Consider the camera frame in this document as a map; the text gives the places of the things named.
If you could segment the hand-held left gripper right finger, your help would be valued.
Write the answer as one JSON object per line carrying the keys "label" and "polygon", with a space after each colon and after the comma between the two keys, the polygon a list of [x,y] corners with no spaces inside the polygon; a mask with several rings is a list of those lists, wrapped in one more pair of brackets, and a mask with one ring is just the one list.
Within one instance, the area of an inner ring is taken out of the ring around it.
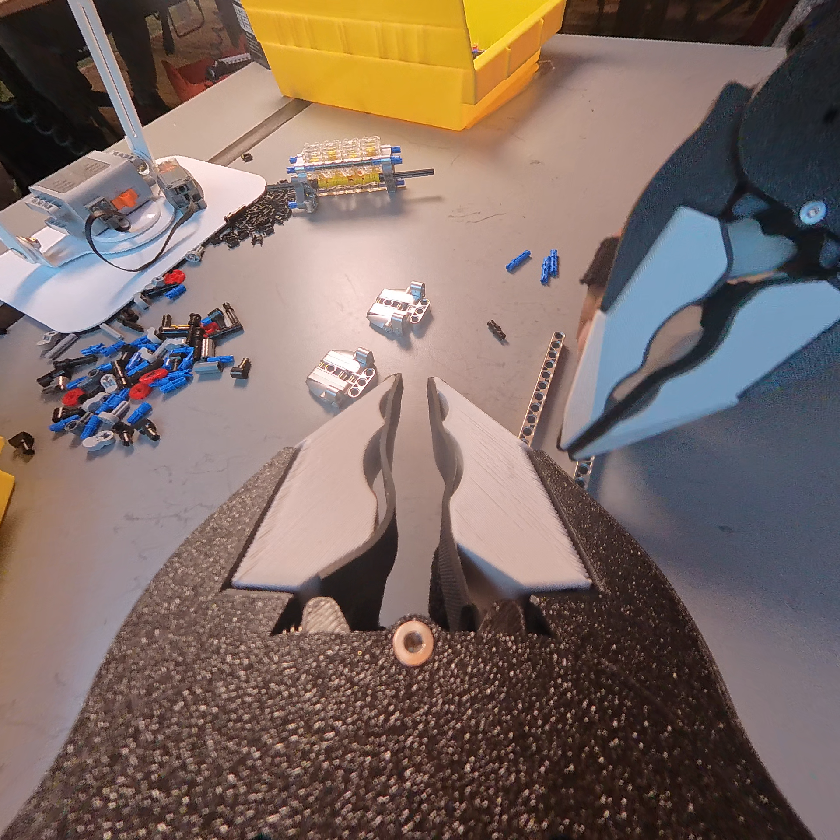
{"label": "hand-held left gripper right finger", "polygon": [[450,631],[477,629],[499,600],[588,591],[590,572],[532,461],[532,451],[444,381],[427,399],[444,480],[429,610]]}

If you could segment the grey orange toy motor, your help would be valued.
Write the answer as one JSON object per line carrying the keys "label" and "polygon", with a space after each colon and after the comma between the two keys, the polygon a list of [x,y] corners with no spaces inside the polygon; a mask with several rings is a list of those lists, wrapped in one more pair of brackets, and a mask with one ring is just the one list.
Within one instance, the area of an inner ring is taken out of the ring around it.
{"label": "grey orange toy motor", "polygon": [[157,164],[156,180],[167,201],[181,214],[206,208],[202,187],[175,158]]}

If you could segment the dark box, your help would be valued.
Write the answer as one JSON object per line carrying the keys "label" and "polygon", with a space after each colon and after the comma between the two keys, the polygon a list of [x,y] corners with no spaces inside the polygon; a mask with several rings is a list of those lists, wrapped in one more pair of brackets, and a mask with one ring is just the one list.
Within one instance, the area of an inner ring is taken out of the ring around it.
{"label": "dark box", "polygon": [[270,70],[270,64],[266,57],[266,53],[255,35],[244,5],[239,0],[232,1],[232,4],[237,17],[238,25],[244,34],[248,52],[251,55],[252,60],[267,70]]}

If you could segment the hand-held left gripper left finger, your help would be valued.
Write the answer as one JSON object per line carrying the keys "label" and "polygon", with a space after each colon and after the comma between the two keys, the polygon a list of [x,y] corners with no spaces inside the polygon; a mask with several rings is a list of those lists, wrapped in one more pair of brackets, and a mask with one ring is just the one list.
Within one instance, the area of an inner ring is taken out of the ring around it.
{"label": "hand-held left gripper left finger", "polygon": [[361,557],[395,515],[393,438],[403,394],[386,377],[297,446],[236,565],[232,586],[301,592]]}

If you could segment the yellow bin with small pins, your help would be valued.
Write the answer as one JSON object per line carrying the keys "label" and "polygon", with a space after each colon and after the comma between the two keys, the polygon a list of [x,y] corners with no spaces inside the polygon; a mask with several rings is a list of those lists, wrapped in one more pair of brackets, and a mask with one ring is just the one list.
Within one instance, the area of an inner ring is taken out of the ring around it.
{"label": "yellow bin with small pins", "polygon": [[[245,1],[289,97],[449,130],[526,87],[565,1]],[[471,56],[470,36],[491,45]]]}

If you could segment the pile of mixed toy pins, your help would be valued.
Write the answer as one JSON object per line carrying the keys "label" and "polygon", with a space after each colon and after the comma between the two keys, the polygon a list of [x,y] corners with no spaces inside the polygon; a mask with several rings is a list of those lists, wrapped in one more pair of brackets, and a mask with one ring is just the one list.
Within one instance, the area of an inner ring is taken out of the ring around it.
{"label": "pile of mixed toy pins", "polygon": [[51,434],[69,436],[90,454],[116,445],[131,448],[136,438],[157,443],[154,400],[223,374],[237,382],[249,378],[251,359],[224,351],[224,344],[244,331],[231,303],[183,318],[165,309],[158,325],[142,323],[157,301],[178,302],[185,293],[186,273],[171,269],[94,328],[104,342],[88,338],[82,346],[81,333],[45,334],[38,344],[50,367],[37,384],[55,401]]}

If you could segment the grey battery box with motor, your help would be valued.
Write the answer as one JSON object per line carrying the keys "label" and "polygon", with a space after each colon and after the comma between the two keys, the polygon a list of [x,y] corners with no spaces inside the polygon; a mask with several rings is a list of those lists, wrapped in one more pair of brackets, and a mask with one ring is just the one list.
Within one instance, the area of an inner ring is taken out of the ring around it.
{"label": "grey battery box with motor", "polygon": [[47,225],[83,238],[92,211],[112,208],[130,214],[154,197],[142,158],[118,151],[92,151],[29,187],[26,204]]}

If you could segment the white wooden book stand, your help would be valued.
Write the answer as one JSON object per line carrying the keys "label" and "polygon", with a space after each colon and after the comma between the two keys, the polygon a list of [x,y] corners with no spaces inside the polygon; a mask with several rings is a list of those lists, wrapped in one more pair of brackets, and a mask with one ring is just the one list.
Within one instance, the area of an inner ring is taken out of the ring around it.
{"label": "white wooden book stand", "polygon": [[69,2],[129,144],[151,175],[154,197],[131,213],[92,211],[77,238],[47,225],[32,237],[1,229],[1,299],[64,333],[99,325],[131,302],[154,277],[179,264],[215,234],[225,217],[266,189],[259,175],[174,156],[203,189],[206,208],[179,213],[156,180],[157,164],[93,2]]}

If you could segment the silver toy engine block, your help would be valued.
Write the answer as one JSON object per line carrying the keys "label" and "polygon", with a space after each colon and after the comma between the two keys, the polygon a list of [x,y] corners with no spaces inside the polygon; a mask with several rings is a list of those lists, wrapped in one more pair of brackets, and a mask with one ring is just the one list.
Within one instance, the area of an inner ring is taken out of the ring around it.
{"label": "silver toy engine block", "polygon": [[401,336],[420,323],[428,309],[425,284],[415,281],[404,290],[384,288],[366,313],[371,326]]}
{"label": "silver toy engine block", "polygon": [[310,372],[306,383],[317,399],[340,410],[371,388],[376,376],[372,351],[331,350]]}

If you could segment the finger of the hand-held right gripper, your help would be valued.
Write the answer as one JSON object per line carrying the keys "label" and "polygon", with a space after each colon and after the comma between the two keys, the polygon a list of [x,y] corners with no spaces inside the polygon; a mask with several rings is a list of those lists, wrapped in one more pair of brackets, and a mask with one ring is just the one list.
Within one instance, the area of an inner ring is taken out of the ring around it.
{"label": "finger of the hand-held right gripper", "polygon": [[594,315],[565,407],[562,450],[576,451],[615,387],[643,365],[659,328],[704,298],[728,262],[721,221],[677,209],[609,309]]}
{"label": "finger of the hand-held right gripper", "polygon": [[721,347],[693,371],[664,383],[650,406],[589,444],[572,441],[572,421],[566,418],[560,447],[578,459],[602,455],[734,406],[740,394],[838,318],[838,290],[827,281],[760,290],[737,314]]}

